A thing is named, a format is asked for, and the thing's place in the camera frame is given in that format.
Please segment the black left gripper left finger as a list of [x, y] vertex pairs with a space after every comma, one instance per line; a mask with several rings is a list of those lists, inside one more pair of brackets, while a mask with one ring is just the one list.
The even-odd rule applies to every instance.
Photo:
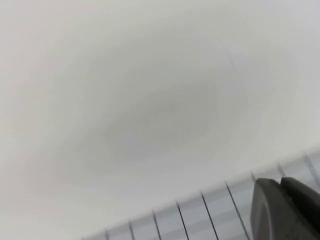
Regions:
[[255, 181], [250, 225], [254, 240], [313, 240], [303, 230], [281, 182], [270, 178]]

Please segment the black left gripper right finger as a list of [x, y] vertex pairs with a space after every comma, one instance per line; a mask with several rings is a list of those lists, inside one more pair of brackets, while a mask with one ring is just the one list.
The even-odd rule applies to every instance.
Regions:
[[289, 197], [303, 230], [308, 231], [314, 240], [320, 239], [320, 194], [293, 177], [283, 177], [280, 186]]

